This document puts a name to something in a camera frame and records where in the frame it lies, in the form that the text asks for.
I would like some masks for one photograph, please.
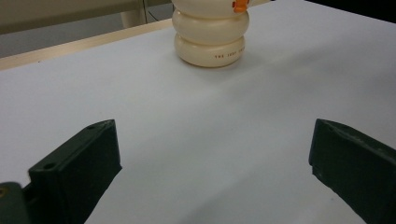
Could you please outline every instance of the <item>screw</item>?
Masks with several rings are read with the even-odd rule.
[[[4,196],[6,196],[7,193],[8,193],[7,187],[0,188],[0,198],[3,198]]]

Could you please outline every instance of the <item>white table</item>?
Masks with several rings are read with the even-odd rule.
[[[245,55],[183,63],[172,28],[0,72],[0,180],[117,122],[88,224],[364,223],[308,165],[317,118],[396,147],[396,25],[300,0],[250,9]]]

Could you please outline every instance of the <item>wooden table edge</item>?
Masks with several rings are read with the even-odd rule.
[[[45,49],[38,49],[22,54],[0,58],[0,71],[23,66],[29,63],[40,63],[42,61],[57,58],[67,54],[98,47],[111,42],[119,41],[136,35],[161,30],[172,26],[172,20],[156,21],[141,26],[136,26],[104,35],[97,35],[62,45],[57,45]]]

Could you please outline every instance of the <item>white bottle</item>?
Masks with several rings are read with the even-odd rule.
[[[175,49],[188,63],[220,67],[238,60],[245,49],[249,0],[172,0]]]

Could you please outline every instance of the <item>orange cap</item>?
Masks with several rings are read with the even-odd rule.
[[[248,10],[248,0],[235,0],[233,2],[233,12],[245,12]]]

